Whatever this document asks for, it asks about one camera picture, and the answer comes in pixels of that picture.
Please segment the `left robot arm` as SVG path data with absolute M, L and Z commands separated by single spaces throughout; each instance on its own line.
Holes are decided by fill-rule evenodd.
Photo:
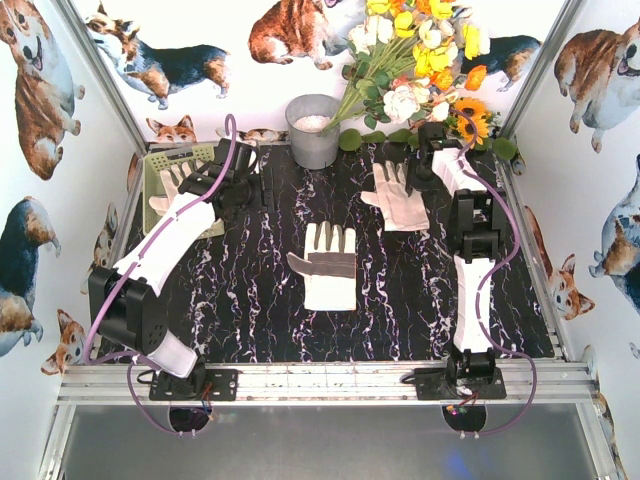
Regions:
M 258 170 L 259 149 L 222 139 L 201 166 L 195 151 L 166 151 L 185 176 L 164 199 L 167 206 L 143 240 L 113 267 L 97 267 L 88 279 L 91 328 L 83 351 L 87 365 L 95 336 L 122 346 L 122 355 L 138 357 L 156 370 L 186 379 L 193 376 L 197 353 L 168 326 L 160 297 L 165 282 L 191 245 L 229 209 L 268 206 Z

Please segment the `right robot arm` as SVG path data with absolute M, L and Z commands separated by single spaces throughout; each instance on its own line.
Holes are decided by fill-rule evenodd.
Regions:
M 480 177 L 442 123 L 422 124 L 417 137 L 406 192 L 442 188 L 451 197 L 446 240 L 456 269 L 458 305 L 450 367 L 462 378 L 490 376 L 495 368 L 495 350 L 487 338 L 490 279 L 506 235 L 504 194 Z

